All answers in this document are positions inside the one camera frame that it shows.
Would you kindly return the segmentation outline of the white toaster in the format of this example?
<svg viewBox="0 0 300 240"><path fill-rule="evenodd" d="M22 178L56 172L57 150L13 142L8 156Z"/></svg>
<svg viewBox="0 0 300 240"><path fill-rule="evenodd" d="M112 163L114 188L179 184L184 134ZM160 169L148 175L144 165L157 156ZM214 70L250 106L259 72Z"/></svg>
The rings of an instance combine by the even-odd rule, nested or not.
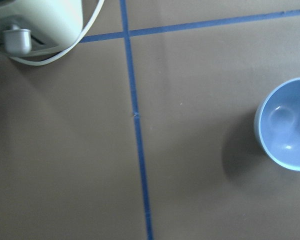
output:
<svg viewBox="0 0 300 240"><path fill-rule="evenodd" d="M0 54L36 57L61 52L83 29L80 0L0 0Z"/></svg>

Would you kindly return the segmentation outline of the blue bowl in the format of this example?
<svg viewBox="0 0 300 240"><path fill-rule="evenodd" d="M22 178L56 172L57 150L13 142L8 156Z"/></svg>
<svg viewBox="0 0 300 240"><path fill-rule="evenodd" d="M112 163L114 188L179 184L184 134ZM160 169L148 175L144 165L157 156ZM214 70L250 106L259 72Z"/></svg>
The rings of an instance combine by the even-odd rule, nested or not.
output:
<svg viewBox="0 0 300 240"><path fill-rule="evenodd" d="M276 164L300 172L300 77L273 89L259 104L255 139Z"/></svg>

